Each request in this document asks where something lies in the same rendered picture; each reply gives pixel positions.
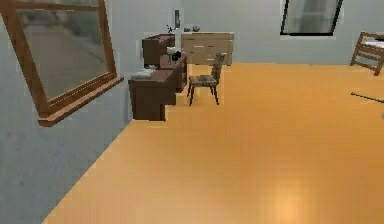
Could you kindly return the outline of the dark wooden chair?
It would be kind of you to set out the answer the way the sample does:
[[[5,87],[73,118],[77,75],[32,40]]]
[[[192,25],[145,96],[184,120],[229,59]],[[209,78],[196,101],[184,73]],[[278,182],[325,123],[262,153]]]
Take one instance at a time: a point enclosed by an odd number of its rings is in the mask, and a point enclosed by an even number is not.
[[[197,87],[207,87],[210,89],[211,94],[215,97],[216,104],[219,104],[219,98],[217,93],[217,86],[220,83],[220,75],[224,62],[225,54],[217,53],[212,65],[210,74],[203,74],[198,76],[189,77],[188,93],[187,96],[190,98],[189,105],[192,105],[194,90]]]

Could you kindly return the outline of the brown framed window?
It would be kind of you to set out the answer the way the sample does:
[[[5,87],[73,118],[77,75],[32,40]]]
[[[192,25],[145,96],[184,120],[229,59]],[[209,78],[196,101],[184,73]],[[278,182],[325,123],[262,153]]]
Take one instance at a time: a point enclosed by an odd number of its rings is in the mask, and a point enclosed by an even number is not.
[[[0,0],[0,16],[42,127],[52,127],[123,81],[106,0]]]

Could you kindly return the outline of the white open book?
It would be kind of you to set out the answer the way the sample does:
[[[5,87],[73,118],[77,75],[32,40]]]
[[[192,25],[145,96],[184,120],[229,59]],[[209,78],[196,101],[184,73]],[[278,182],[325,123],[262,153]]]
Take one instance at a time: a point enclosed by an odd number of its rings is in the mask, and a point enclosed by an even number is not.
[[[130,75],[130,79],[131,80],[149,80],[153,72],[155,72],[155,69],[143,68],[135,73],[132,73]]]

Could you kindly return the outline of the brown wooden bed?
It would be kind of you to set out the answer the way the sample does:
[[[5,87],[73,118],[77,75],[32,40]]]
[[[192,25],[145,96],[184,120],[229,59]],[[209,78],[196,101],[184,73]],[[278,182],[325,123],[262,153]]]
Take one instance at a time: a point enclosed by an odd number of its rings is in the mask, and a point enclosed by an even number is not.
[[[364,64],[358,57],[376,61],[377,65]],[[378,76],[384,66],[384,33],[369,33],[362,31],[357,39],[350,66],[359,65],[374,72]]]

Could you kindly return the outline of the black framed window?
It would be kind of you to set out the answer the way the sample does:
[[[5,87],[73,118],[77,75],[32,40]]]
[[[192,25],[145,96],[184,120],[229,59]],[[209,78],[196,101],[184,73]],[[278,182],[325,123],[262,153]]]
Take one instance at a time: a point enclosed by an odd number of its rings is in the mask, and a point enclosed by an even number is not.
[[[343,0],[282,0],[280,34],[284,36],[332,36]]]

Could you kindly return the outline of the light wooden dresser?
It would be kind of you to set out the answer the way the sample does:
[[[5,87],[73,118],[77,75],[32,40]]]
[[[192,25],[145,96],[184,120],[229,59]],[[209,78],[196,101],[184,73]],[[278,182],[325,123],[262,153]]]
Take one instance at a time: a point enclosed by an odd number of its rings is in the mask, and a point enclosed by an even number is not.
[[[233,32],[185,32],[181,34],[182,52],[188,64],[212,65],[217,53],[224,55],[224,64],[232,65]]]

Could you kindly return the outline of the dark brown cabinet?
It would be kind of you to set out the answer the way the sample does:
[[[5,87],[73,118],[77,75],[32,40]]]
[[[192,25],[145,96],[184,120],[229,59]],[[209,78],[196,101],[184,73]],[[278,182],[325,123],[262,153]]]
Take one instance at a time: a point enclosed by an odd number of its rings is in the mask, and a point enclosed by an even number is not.
[[[158,34],[142,40],[144,67],[160,66],[160,57],[167,54],[168,47],[175,46],[174,34]]]

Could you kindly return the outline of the dark brown desk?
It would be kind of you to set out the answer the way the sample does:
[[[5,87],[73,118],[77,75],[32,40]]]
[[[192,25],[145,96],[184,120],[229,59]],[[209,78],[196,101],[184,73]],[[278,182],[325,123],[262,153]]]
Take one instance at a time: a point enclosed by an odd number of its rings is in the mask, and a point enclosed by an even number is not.
[[[187,56],[183,54],[169,68],[159,68],[147,79],[129,79],[135,120],[165,121],[165,106],[176,104],[176,94],[187,84]]]

